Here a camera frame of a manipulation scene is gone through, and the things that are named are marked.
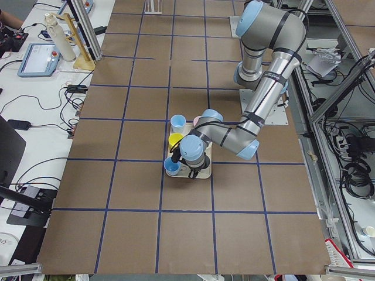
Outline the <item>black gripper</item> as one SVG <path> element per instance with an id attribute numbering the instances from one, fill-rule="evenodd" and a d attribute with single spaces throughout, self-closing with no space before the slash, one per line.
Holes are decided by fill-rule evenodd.
<path id="1" fill-rule="evenodd" d="M 207 155 L 201 155 L 197 160 L 194 161 L 183 159 L 183 164 L 188 166 L 190 169 L 188 178 L 195 179 L 201 170 L 209 167 L 210 159 Z"/>

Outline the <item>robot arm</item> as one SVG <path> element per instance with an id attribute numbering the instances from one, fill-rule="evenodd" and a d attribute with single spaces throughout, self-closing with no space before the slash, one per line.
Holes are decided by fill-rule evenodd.
<path id="1" fill-rule="evenodd" d="M 172 149 L 172 161 L 190 169 L 189 178 L 209 167 L 205 150 L 210 143 L 250 160 L 259 147 L 257 135 L 274 105 L 287 87 L 287 81 L 302 61 L 308 26 L 305 11 L 283 11 L 263 1 L 247 1 L 236 27 L 244 49 L 234 81 L 254 95 L 233 126 L 226 125 L 220 113 L 207 109 L 196 126 Z"/>

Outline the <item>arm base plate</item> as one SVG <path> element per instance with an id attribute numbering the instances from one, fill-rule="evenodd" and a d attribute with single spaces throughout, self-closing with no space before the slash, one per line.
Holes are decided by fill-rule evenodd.
<path id="1" fill-rule="evenodd" d="M 241 111 L 243 112 L 246 109 L 251 98 L 253 97 L 254 91 L 240 89 L 239 94 L 240 94 Z M 265 120 L 265 124 L 266 125 L 288 125 L 288 118 L 287 118 L 287 113 L 286 113 L 286 108 L 288 107 L 288 103 L 289 103 L 289 94 L 288 94 L 288 91 L 285 90 L 279 96 L 278 102 L 274 104 L 267 119 Z"/>
<path id="2" fill-rule="evenodd" d="M 236 29 L 237 29 L 239 20 L 240 20 L 240 16 L 229 16 L 230 31 L 231 31 L 232 38 L 238 38 L 236 34 Z"/>

